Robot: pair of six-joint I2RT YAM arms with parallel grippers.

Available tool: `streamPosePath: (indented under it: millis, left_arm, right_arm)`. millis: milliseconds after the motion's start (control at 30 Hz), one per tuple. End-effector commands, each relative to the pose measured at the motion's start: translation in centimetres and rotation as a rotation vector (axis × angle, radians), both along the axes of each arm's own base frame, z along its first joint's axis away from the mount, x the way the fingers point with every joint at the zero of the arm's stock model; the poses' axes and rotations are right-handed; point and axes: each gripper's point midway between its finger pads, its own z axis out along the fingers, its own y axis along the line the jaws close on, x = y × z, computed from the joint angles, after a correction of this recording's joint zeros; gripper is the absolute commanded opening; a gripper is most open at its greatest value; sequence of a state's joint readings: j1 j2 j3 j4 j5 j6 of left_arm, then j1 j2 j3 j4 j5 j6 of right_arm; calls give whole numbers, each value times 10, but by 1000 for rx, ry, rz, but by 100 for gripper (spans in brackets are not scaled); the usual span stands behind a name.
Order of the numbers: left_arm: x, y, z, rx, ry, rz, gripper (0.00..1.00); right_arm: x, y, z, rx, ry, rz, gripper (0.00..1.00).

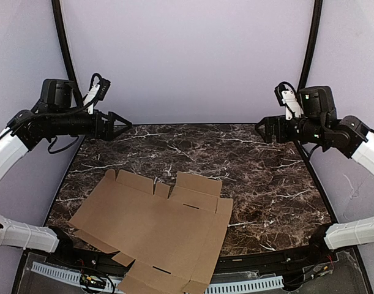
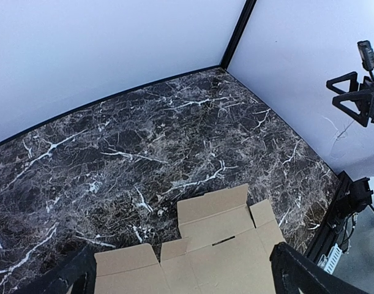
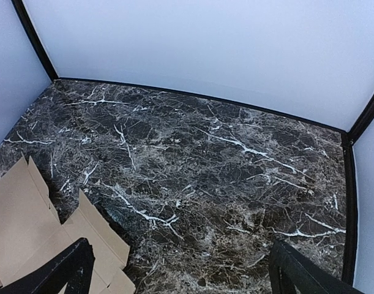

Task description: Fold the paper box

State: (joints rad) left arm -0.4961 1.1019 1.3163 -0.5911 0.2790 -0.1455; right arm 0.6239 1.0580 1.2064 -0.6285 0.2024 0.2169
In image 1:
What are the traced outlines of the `brown cardboard box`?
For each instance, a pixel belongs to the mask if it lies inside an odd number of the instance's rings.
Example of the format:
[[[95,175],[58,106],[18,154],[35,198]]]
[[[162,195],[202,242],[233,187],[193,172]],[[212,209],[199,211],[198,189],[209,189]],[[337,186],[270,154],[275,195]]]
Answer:
[[[233,209],[221,190],[220,181],[189,173],[178,172],[170,187],[108,170],[69,225],[123,266],[210,284]]]

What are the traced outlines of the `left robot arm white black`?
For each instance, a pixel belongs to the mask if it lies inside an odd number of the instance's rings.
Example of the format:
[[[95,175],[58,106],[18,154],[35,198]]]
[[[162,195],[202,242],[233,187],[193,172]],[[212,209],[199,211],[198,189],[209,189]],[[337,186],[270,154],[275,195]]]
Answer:
[[[0,181],[7,172],[42,140],[49,142],[48,152],[60,136],[78,140],[89,138],[112,141],[132,128],[132,123],[110,111],[95,109],[109,88],[110,81],[95,73],[88,93],[72,106],[72,97],[78,92],[73,81],[46,79],[40,99],[30,110],[18,112],[0,134]],[[38,227],[0,215],[0,246],[34,249],[54,253],[69,246],[70,238],[56,227]]]

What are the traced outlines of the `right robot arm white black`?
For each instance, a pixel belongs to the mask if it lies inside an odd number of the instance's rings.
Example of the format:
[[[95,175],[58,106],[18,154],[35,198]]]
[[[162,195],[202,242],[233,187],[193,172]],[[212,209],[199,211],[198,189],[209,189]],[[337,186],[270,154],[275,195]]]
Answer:
[[[255,125],[264,142],[313,143],[323,151],[335,148],[374,176],[374,130],[352,115],[339,119],[329,86],[294,91],[289,83],[281,82],[274,93],[285,114],[266,116]],[[319,251],[368,243],[374,243],[374,216],[322,225],[309,241]]]

